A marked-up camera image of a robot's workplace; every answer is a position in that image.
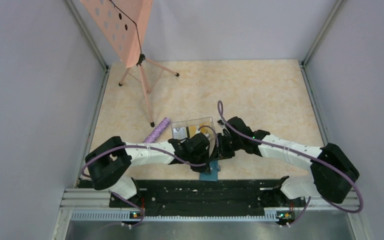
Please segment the blue leather card holder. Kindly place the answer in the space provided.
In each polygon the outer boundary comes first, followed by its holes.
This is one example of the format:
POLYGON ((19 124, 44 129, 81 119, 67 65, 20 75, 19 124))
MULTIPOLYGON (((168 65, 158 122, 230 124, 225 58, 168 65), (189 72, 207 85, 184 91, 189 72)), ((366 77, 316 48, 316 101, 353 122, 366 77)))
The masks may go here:
POLYGON ((199 180, 205 181, 205 182, 217 182, 219 180, 218 174, 220 171, 221 171, 221 167, 218 163, 218 160, 214 160, 209 163, 208 172, 200 173, 199 180))

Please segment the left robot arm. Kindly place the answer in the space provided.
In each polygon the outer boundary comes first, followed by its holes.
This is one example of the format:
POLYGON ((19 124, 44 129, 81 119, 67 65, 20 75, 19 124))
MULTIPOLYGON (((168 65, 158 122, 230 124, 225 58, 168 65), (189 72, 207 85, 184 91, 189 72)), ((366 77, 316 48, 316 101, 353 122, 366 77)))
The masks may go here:
POLYGON ((81 175, 91 179, 94 190, 107 190, 134 207, 141 194, 135 180, 124 175, 129 167, 184 164, 204 172, 209 169, 210 150, 211 142, 203 133, 157 143, 129 143, 113 136, 85 157, 81 175))

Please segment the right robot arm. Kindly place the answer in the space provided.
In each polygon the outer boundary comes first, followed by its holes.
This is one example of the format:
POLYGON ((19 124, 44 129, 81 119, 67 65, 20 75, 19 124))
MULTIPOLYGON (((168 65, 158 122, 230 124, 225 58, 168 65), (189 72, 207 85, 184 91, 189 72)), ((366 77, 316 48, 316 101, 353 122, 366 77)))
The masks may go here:
POLYGON ((217 124, 222 127, 219 135, 221 159, 230 158, 239 150, 259 157, 278 159, 307 171, 303 176, 285 175, 279 189, 273 192, 273 200, 279 206, 287 206, 299 197, 322 197, 342 204, 360 173, 342 149, 334 144, 311 146, 282 139, 265 130, 251 130, 235 116, 217 124))

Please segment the silver credit card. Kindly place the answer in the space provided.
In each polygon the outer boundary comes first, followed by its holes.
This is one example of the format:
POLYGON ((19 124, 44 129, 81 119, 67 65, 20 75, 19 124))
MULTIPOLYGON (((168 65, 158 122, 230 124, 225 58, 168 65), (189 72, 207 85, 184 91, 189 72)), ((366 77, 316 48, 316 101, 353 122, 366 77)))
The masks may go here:
POLYGON ((190 134, 187 127, 176 127, 172 128, 172 136, 174 139, 182 140, 189 138, 190 134))

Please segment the clear plastic card box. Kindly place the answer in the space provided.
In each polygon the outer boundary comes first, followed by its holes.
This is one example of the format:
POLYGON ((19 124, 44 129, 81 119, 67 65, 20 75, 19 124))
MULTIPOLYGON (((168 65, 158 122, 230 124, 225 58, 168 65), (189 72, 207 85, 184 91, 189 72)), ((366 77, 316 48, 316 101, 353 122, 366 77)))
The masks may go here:
POLYGON ((184 120, 184 121, 176 121, 172 122, 170 124, 171 127, 171 133, 172 133, 172 128, 181 128, 181 127, 187 127, 188 128, 188 133, 189 137, 193 137, 190 135, 190 127, 191 126, 208 126, 211 128, 213 134, 210 136, 206 136, 209 140, 215 140, 216 136, 216 131, 214 128, 214 123, 213 123, 213 118, 212 117, 204 117, 204 118, 197 118, 197 119, 191 119, 191 120, 184 120))

